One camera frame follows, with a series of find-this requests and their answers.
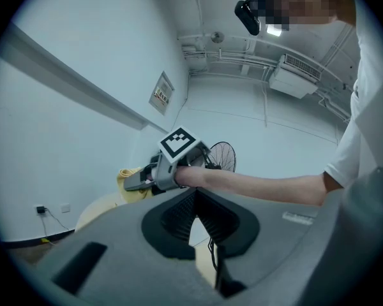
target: white ceiling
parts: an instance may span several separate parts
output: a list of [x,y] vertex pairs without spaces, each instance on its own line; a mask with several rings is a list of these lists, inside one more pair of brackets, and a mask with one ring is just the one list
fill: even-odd
[[[177,35],[181,38],[183,46],[194,46],[197,50],[218,51],[226,50],[244,51],[248,47],[246,40],[242,38],[230,38],[230,36],[249,37],[249,33],[234,15],[234,8],[239,0],[200,0],[203,26],[200,26],[199,7],[197,0],[166,0],[172,13]],[[215,44],[210,37],[188,38],[198,34],[211,34],[220,31],[225,35],[221,44]],[[320,62],[338,76],[342,82],[353,86],[357,78],[357,65],[359,63],[359,46],[355,30],[343,22],[335,22],[328,25],[294,25],[290,31],[282,32],[280,37],[266,33],[262,26],[258,38],[270,43],[277,43],[294,49],[313,60]],[[270,44],[256,42],[254,55],[268,59],[278,60],[286,51],[284,48]],[[232,75],[241,75],[241,65],[235,64],[212,64],[207,59],[188,59],[191,70],[208,68],[211,72],[221,72]],[[260,78],[261,69],[250,68],[249,77]],[[337,103],[349,109],[350,91],[343,90],[343,84],[334,79],[326,71],[322,77],[321,85],[334,90]]]

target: person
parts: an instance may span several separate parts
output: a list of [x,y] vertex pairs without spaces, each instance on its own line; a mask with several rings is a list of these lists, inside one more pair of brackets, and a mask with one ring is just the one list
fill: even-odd
[[332,161],[320,175],[298,178],[266,179],[223,170],[179,167],[175,180],[181,186],[217,189],[271,201],[321,205],[329,192],[347,187],[358,176],[383,165],[378,162],[382,160],[383,163],[380,156],[383,148],[374,137],[374,121],[366,116],[377,113],[372,110],[380,110],[380,99],[375,96],[383,91],[383,31],[363,0],[273,0],[273,3],[281,15],[289,16],[290,23],[342,21],[356,27],[361,60],[350,101],[352,117]]

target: ceiling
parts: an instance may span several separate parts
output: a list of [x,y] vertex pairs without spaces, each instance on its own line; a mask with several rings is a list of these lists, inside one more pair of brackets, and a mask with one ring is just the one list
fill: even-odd
[[[359,45],[356,31],[343,22],[328,25],[293,25],[281,36],[266,32],[262,25],[257,36],[261,41],[247,40],[250,36],[244,25],[234,15],[239,0],[165,0],[172,13],[177,37],[184,47],[195,47],[197,51],[235,53],[237,59],[244,55],[254,55],[278,61],[281,55],[290,53],[298,59],[323,70],[311,60],[328,68],[337,78],[323,70],[318,84],[324,92],[330,94],[333,101],[349,110],[351,88],[357,78],[359,64]],[[225,35],[222,43],[213,43],[210,34],[219,31]],[[253,66],[244,66],[232,62],[220,61],[217,57],[186,58],[192,73],[197,71],[223,73],[261,79],[264,70]]]

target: black plug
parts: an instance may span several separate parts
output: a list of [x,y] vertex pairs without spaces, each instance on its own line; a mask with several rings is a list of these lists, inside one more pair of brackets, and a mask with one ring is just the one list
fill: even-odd
[[44,214],[45,213],[45,207],[36,207],[37,214]]

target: black and white square marker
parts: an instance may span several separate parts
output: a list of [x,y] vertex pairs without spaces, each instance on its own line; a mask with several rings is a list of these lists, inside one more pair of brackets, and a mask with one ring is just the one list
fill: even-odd
[[169,162],[174,163],[199,143],[200,139],[194,134],[186,128],[179,127],[162,139],[158,145]]

